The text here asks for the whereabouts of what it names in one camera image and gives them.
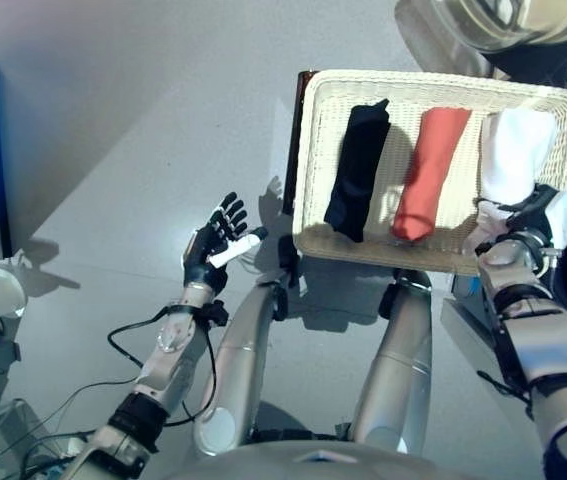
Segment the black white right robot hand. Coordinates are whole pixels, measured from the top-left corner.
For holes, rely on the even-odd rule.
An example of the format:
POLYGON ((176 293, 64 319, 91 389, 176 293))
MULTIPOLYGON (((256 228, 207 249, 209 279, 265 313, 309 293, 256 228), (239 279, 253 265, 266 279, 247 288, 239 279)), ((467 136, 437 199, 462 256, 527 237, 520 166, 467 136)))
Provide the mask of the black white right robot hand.
POLYGON ((532 194, 515 206, 506 225, 510 233, 525 233, 541 248, 567 248, 567 191, 536 184, 532 194))

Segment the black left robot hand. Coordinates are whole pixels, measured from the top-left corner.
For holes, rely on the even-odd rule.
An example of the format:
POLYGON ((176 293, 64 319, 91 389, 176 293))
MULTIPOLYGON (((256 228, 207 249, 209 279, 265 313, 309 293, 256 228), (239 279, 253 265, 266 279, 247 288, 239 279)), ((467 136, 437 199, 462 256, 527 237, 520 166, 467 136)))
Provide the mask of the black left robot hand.
POLYGON ((229 262, 258 246, 268 236, 264 226, 248 229, 244 202, 228 193, 197 229, 182 256, 184 285, 202 284, 218 295, 226 286, 229 262))

